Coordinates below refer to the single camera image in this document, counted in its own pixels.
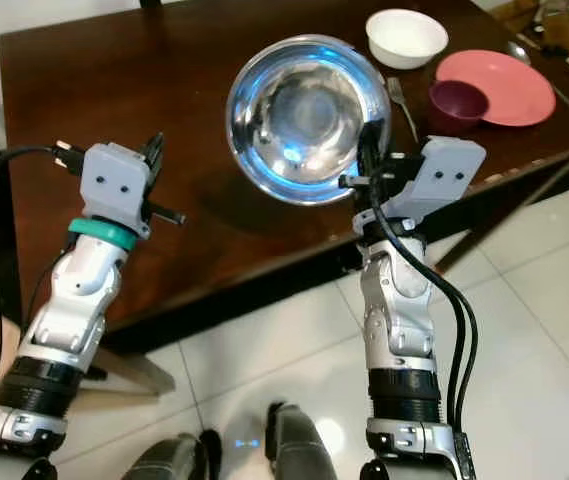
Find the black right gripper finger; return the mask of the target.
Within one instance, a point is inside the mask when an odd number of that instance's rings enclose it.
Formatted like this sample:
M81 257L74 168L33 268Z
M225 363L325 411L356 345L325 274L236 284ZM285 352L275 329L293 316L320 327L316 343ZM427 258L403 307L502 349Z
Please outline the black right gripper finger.
M368 184L379 183L383 178L383 141L386 133L385 122L366 122L358 137L358 173L368 180Z

